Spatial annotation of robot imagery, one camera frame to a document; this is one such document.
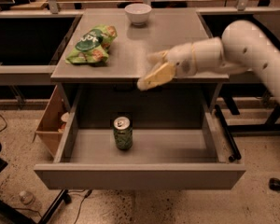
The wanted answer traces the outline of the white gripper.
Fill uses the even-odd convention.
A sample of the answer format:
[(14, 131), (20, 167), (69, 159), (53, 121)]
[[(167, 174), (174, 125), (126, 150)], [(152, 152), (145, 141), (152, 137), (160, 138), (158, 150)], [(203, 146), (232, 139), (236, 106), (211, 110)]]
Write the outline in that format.
[(170, 82), (174, 76), (190, 77), (197, 73), (192, 43), (177, 45), (169, 51), (149, 53), (147, 60), (156, 65), (137, 81), (140, 91), (147, 91)]

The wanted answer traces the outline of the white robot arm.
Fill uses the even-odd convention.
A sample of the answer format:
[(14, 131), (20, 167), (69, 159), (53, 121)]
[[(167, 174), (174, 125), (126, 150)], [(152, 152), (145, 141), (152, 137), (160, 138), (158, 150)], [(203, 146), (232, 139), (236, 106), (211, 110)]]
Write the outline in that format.
[(153, 68), (138, 79), (141, 91), (200, 72), (234, 75), (252, 70), (280, 104), (280, 50), (250, 21), (234, 21), (220, 37), (150, 53), (147, 60)]

